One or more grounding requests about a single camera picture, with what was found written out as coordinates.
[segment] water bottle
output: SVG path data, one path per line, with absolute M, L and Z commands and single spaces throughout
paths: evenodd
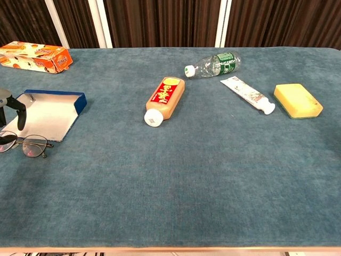
M 213 77 L 238 70 L 241 58 L 237 52 L 226 52 L 199 60 L 185 67 L 186 77 Z

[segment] eyeglasses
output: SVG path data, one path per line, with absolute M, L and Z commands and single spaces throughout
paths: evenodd
M 0 131 L 0 153 L 10 150 L 14 145 L 18 145 L 19 143 L 22 144 L 23 153 L 28 157 L 43 155 L 43 158 L 46 158 L 46 147 L 53 148 L 53 145 L 47 143 L 47 139 L 40 135 L 29 135 L 25 138 L 18 138 L 14 132 Z

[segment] orange bottle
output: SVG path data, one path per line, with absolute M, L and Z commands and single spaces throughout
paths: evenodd
M 149 98 L 144 115 L 145 122 L 159 126 L 169 119 L 185 90 L 185 81 L 176 77 L 165 77 Z

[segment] glasses lens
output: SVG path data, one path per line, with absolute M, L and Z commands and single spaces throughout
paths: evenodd
M 17 141 L 17 135 L 9 131 L 0 131 L 0 137 L 2 137 L 0 141 L 5 143 L 3 145 L 0 145 L 0 153 L 9 150 Z
M 22 150 L 28 157 L 40 156 L 46 148 L 47 140 L 38 135 L 27 136 L 22 143 Z

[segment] orange box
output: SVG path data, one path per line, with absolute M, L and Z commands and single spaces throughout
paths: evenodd
M 57 74 L 69 69 L 72 58 L 65 47 L 13 41 L 0 47 L 4 67 Z

